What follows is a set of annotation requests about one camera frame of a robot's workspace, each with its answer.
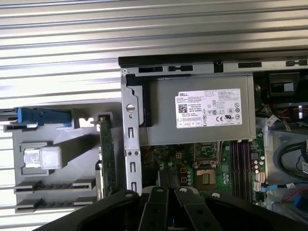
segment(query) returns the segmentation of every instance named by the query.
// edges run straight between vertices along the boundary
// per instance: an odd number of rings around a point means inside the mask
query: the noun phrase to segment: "corrugated metal wall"
[[[0,107],[118,100],[118,56],[303,46],[307,25],[307,0],[0,0]]]

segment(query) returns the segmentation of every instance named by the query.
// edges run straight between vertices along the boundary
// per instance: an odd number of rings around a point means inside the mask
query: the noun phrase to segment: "motherboard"
[[[228,192],[266,206],[260,192],[266,178],[262,133],[252,141],[150,146],[143,153],[144,168],[172,169],[181,186],[192,186],[201,195]]]

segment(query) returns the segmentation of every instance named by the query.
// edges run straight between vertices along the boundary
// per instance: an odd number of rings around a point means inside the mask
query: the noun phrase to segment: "power supply label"
[[[183,91],[175,97],[177,128],[242,124],[240,89]]]

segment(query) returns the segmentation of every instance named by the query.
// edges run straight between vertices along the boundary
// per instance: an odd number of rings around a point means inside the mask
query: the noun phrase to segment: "blue latch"
[[[69,124],[72,122],[70,112],[62,112],[45,108],[18,108],[18,123]]]

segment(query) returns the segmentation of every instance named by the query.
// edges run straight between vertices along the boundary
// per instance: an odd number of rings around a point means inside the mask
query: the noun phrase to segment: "barcode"
[[[187,104],[179,104],[179,113],[187,113]]]

